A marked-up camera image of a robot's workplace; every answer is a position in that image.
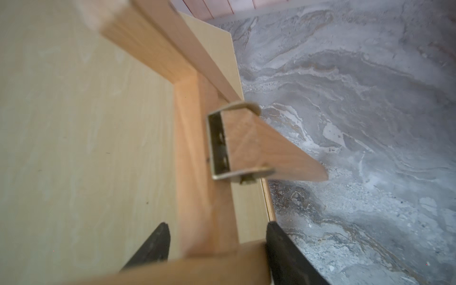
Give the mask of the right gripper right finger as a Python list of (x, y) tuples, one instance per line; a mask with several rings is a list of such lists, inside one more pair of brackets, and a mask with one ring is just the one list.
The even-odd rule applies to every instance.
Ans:
[(277, 222), (267, 225), (266, 248), (275, 285), (329, 285)]

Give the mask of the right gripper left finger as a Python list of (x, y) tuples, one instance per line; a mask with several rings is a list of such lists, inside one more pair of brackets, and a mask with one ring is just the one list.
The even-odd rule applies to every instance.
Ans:
[(171, 247), (171, 233), (167, 223), (162, 222), (122, 267), (121, 271), (154, 262), (167, 261)]

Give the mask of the wooden easel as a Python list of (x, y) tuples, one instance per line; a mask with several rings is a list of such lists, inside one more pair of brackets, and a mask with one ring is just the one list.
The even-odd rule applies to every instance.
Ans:
[(323, 182), (320, 162), (243, 101), (169, 1), (78, 1), (86, 24), (174, 88), (182, 258), (90, 279), (91, 285), (270, 285), (266, 238), (240, 244), (232, 184), (263, 177)]

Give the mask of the plywood board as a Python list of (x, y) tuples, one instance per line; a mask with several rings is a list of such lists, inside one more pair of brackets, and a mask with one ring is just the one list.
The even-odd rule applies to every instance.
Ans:
[(1, 2), (1, 283), (117, 273), (161, 222), (179, 257), (173, 87), (71, 1)]

